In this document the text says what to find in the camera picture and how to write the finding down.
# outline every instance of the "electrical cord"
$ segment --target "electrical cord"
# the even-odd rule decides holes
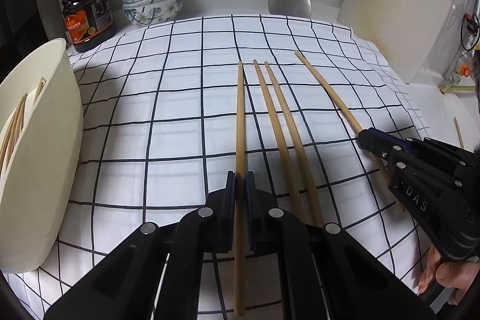
[[[479,21],[477,15],[473,14],[473,16],[477,20],[477,24],[480,25],[480,21]],[[466,18],[467,18],[467,16],[465,14],[463,16],[463,19],[462,19],[462,26],[460,27],[460,41],[462,41],[463,49],[465,49],[465,51],[467,51],[467,52],[470,52],[472,49],[474,49],[477,46],[478,42],[480,41],[480,31],[478,33],[477,40],[475,41],[474,45],[472,45],[472,47],[470,49],[467,49],[465,44],[463,43],[463,27],[465,26],[465,21],[467,20]]]

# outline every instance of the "finger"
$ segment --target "finger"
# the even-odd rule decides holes
[[[424,270],[422,276],[420,277],[418,283],[419,294],[422,294],[425,290],[427,290],[427,287],[430,284],[431,280],[433,280],[441,261],[442,257],[440,255],[440,252],[438,252],[437,248],[432,244],[428,251],[427,267]]]
[[[437,248],[432,244],[428,251],[427,265],[430,266],[435,274],[442,262],[442,256],[438,252]]]
[[[427,269],[423,270],[420,279],[418,280],[418,294],[422,294],[428,287]]]
[[[468,290],[480,269],[480,263],[444,263],[436,274],[440,285],[445,287],[456,287],[457,289]]]
[[[466,292],[467,292],[466,290],[461,290],[461,289],[457,290],[450,296],[450,298],[447,300],[447,303],[450,305],[458,305],[458,303],[464,297]]]

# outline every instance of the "tablecloth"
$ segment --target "tablecloth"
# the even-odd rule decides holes
[[[239,58],[245,70],[247,164],[257,187],[290,209],[254,59],[267,61],[281,85],[325,220],[341,225],[415,289],[429,239],[409,213],[399,213],[375,163],[294,50],[326,78],[364,128],[402,138],[429,134],[405,84],[375,45],[336,24],[271,15],[199,17],[116,36],[86,53],[70,51],[85,115],[81,165],[47,260],[35,271],[7,275],[24,306],[42,319],[139,225],[177,222],[225,186],[227,172],[235,170]],[[298,188],[304,188],[296,164],[294,172]],[[301,196],[311,222],[305,190]],[[274,255],[248,257],[246,305],[248,319],[281,318]],[[233,318],[231,253],[205,254],[198,318]]]

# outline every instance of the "bamboo chopstick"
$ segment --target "bamboo chopstick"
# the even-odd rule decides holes
[[[330,96],[330,98],[332,98],[332,100],[335,102],[338,108],[342,111],[343,115],[349,122],[354,132],[359,134],[363,130],[363,128],[361,127],[357,119],[353,116],[351,111],[344,104],[342,99],[335,92],[335,90],[328,84],[328,82],[323,78],[323,76],[320,75],[320,73],[315,69],[315,67],[311,65],[309,61],[299,51],[295,51],[295,55],[304,65],[306,65],[306,67],[311,72],[311,74],[315,77],[315,79],[317,79],[317,81],[323,86],[323,88],[325,89],[327,94]],[[383,178],[388,184],[388,182],[390,181],[390,178],[389,178],[387,169],[382,163],[382,160],[377,156],[373,156],[373,158],[378,165],[380,173],[382,174]],[[403,206],[403,204],[397,199],[395,200],[395,202],[397,203],[397,207],[400,210],[400,213],[404,213],[406,211],[405,206]]]
[[[17,141],[18,141],[18,138],[20,137],[20,132],[22,131],[23,129],[23,117],[25,116],[25,102],[26,100],[24,100],[22,102],[22,104],[20,105],[20,113],[18,114],[18,120],[17,120],[17,124],[16,124],[16,127],[15,127],[15,133],[13,134],[13,148],[15,148],[15,145],[17,144]]]
[[[235,154],[235,223],[233,261],[233,312],[245,315],[245,91],[243,87],[243,64],[238,64],[237,79],[237,146]]]
[[[273,83],[273,88],[275,90],[275,93],[277,94],[280,106],[282,107],[282,112],[285,117],[286,124],[289,127],[293,146],[295,147],[295,151],[297,153],[297,158],[299,161],[298,164],[300,167],[303,184],[307,188],[308,201],[310,203],[313,221],[315,222],[316,226],[323,227],[323,225],[325,225],[325,220],[323,219],[322,208],[320,207],[320,202],[318,201],[317,188],[315,186],[314,177],[311,174],[307,154],[305,153],[305,149],[301,141],[302,139],[300,138],[299,131],[293,119],[292,113],[290,112],[289,105],[285,99],[285,96],[283,95],[282,89],[277,82],[277,78],[273,74],[273,71],[267,62],[265,62],[265,67],[267,69],[268,75],[270,76],[270,80]]]
[[[278,121],[277,110],[275,110],[272,96],[270,95],[270,91],[268,91],[267,83],[265,82],[265,78],[263,77],[260,66],[256,60],[254,60],[253,63],[255,65],[255,71],[257,72],[260,88],[262,89],[263,98],[265,99],[268,115],[270,117],[270,122],[272,123],[273,132],[275,134],[275,140],[277,141],[278,150],[280,152],[280,162],[282,163],[283,176],[287,185],[286,187],[290,193],[292,211],[293,214],[304,223],[305,216],[303,215],[303,207],[301,204],[302,201],[299,191],[294,186],[289,150],[287,148],[287,143],[285,142],[282,127],[280,126],[280,121]]]
[[[453,122],[455,123],[455,129],[457,130],[458,141],[460,142],[460,148],[462,148],[464,150],[465,145],[463,144],[462,132],[460,132],[460,126],[458,125],[458,121],[457,121],[456,117],[453,117]]]
[[[43,86],[45,86],[45,83],[46,83],[46,80],[45,79],[40,79],[40,82],[38,83],[38,86],[37,86],[37,91],[35,91],[35,98],[33,99],[33,103],[37,102],[37,99],[40,95],[40,93],[42,92],[43,90]]]
[[[13,116],[11,117],[10,123],[8,125],[7,131],[5,133],[3,143],[2,143],[2,148],[0,150],[0,175],[2,174],[2,167],[3,167],[3,162],[5,160],[5,155],[7,154],[7,164],[10,161],[10,156],[13,151],[13,138],[14,138],[14,133],[16,132],[16,126],[18,122],[18,117],[20,115],[20,111],[23,108],[25,108],[25,100],[27,98],[27,95],[25,94],[24,96],[21,97],[20,102],[18,102],[18,105],[13,113]]]

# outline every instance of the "bottle cap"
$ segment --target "bottle cap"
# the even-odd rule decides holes
[[[466,64],[462,64],[459,69],[459,74],[462,76],[470,76],[470,67]]]

